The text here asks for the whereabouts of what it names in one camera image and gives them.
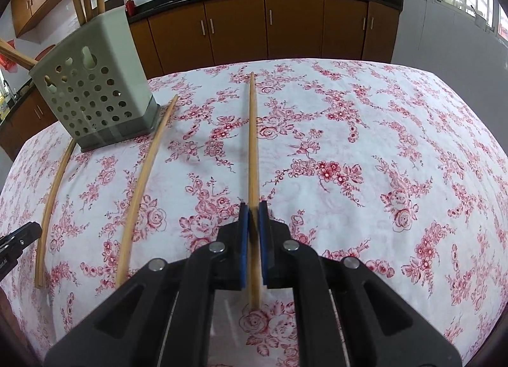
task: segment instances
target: table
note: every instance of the table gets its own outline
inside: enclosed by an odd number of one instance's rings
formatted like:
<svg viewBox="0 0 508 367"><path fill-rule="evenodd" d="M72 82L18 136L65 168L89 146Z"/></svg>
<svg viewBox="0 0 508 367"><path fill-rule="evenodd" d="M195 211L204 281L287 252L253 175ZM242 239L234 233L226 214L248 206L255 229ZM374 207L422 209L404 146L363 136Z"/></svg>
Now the table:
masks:
<svg viewBox="0 0 508 367"><path fill-rule="evenodd" d="M360 258L459 350L466 363L508 301L507 158L443 81L380 63L275 60L151 80L180 100L141 203L130 272L215 239L247 199L249 74L256 74L262 199L320 255ZM0 234L41 221L60 123L30 139L0 196ZM151 137L81 153L50 221L49 288L34 288L35 245L2 282L37 354L114 290L126 211ZM298 364L291 291L218 292L209 363Z"/></svg>

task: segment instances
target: white wall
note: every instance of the white wall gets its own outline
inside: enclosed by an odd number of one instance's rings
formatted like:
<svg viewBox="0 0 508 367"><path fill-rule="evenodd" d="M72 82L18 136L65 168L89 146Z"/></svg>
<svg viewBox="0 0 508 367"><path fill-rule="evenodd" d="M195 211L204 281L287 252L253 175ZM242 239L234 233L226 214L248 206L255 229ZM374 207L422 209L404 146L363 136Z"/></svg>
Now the white wall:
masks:
<svg viewBox="0 0 508 367"><path fill-rule="evenodd" d="M393 63L436 73L508 152L508 49L472 17L435 0L404 0Z"/></svg>

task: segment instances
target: keyhole-shaped hole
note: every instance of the keyhole-shaped hole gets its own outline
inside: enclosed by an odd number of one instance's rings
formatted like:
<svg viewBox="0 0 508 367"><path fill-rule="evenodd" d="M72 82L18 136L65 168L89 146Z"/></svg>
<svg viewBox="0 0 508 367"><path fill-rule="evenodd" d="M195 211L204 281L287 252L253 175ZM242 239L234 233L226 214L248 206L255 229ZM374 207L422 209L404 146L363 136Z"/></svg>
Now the keyhole-shaped hole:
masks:
<svg viewBox="0 0 508 367"><path fill-rule="evenodd" d="M56 93L57 92L57 87L55 86L55 84L51 81L51 79L49 78L48 75L44 76L44 81L46 82L46 87L48 88L48 90L51 92L51 93Z"/></svg>
<svg viewBox="0 0 508 367"><path fill-rule="evenodd" d="M88 46L83 47L81 49L81 54L83 55L83 66L87 69L93 69L97 66L97 57L95 57L91 52Z"/></svg>

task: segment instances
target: floral tablecloth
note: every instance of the floral tablecloth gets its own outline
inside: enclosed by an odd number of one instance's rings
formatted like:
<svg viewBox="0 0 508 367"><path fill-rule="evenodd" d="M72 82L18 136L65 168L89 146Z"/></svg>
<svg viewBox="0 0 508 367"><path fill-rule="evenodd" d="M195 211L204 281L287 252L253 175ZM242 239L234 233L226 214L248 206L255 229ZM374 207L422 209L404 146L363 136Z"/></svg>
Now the floral tablecloth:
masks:
<svg viewBox="0 0 508 367"><path fill-rule="evenodd" d="M508 300L507 158L431 73L359 61L277 60L150 81L180 100L164 131L134 232L131 272L176 261L217 235L247 198L248 84L258 91L260 186L274 216L320 255L359 257L442 332L466 363ZM60 123L30 139L0 197L0 234L41 221L70 141ZM130 198L151 137L74 151L50 222L49 288L35 244L1 286L43 358L114 290ZM210 365L296 366L291 291L249 311L219 292Z"/></svg>

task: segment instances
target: screw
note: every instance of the screw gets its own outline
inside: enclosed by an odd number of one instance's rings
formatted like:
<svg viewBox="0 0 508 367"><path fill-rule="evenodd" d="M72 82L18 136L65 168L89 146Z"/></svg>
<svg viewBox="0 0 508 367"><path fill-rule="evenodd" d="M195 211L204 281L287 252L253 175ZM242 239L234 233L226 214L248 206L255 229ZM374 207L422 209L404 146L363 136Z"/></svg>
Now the screw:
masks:
<svg viewBox="0 0 508 367"><path fill-rule="evenodd" d="M294 239L288 239L284 241L283 247L286 251L296 251L300 247L300 244Z"/></svg>
<svg viewBox="0 0 508 367"><path fill-rule="evenodd" d="M360 261L355 257L346 257L342 261L346 268L357 269L360 266Z"/></svg>
<svg viewBox="0 0 508 367"><path fill-rule="evenodd" d="M150 271L160 271L166 266L166 261L162 258L154 258L148 263Z"/></svg>
<svg viewBox="0 0 508 367"><path fill-rule="evenodd" d="M223 242L215 241L212 242L210 245L208 245L208 249L210 250L210 252L218 254L225 251L225 245Z"/></svg>

